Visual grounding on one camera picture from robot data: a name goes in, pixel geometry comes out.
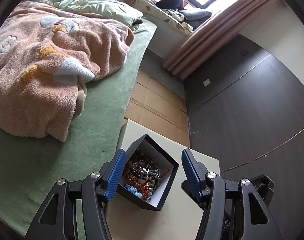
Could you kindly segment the black jewelry box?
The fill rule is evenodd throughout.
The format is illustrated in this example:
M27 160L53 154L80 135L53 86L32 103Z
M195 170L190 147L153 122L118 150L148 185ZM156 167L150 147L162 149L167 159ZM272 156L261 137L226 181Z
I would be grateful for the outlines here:
M142 209L161 211L179 163L148 134L126 150L126 164L117 192Z

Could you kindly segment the flattened cardboard on floor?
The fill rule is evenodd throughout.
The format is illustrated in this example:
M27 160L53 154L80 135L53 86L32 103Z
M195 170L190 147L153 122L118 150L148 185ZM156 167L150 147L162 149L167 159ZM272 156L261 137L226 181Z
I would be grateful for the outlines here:
M124 119L190 146L186 101L145 72L138 75Z

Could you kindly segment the bed with green sheet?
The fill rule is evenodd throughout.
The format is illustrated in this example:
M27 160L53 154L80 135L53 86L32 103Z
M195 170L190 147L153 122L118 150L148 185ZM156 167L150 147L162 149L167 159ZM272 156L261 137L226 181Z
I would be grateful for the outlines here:
M0 129L0 220L11 230L26 234L58 179L83 179L113 158L140 63L156 29L144 18L126 64L87 84L85 107L72 121L66 142L51 136L16 137Z

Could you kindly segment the pink fleece blanket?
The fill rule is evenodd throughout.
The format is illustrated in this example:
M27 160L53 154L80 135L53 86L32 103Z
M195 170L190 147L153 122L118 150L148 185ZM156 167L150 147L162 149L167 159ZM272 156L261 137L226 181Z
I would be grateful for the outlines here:
M123 67L133 40L116 20L19 3L0 28L0 128L66 141L86 83Z

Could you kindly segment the right pink curtain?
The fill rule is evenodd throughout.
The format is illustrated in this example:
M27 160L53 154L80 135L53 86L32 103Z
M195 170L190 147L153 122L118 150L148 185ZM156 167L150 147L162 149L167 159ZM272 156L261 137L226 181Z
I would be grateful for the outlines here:
M169 53L163 68L186 79L243 28L280 0L236 0L209 18Z

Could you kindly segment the grey pillow on sill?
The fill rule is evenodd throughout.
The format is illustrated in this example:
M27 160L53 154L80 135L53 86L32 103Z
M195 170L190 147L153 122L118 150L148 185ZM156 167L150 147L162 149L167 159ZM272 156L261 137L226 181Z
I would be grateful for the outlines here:
M199 8L183 9L179 10L179 12L184 16L183 22L192 26L194 30L212 16L211 12Z

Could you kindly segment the floral window seat cushion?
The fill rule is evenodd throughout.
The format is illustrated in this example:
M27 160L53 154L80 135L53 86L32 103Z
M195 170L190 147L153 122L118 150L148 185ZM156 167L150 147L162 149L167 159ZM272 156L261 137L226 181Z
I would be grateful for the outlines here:
M162 9L156 7L153 3L150 3L147 0L117 0L124 2L129 6L141 11L142 13L149 14L158 18L159 20L166 22L170 27L176 29L180 33L183 33L186 36L191 35L193 28L186 24L180 23L178 20L174 19L172 16L166 14Z

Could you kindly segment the light green quilt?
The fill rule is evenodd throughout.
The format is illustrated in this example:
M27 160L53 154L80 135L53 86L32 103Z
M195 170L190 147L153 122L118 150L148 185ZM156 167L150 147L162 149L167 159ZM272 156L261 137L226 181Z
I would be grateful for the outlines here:
M110 18L128 27L142 24L143 13L124 2L117 0L26 0L45 3L52 7L75 12L78 14L93 14Z

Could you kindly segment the white wall socket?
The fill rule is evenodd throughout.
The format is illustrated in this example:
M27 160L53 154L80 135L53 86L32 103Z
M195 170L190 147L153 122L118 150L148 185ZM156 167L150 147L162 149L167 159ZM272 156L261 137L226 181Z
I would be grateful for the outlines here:
M208 86L210 83L211 83L211 82L209 81L209 79L205 80L205 81L203 82L204 87Z

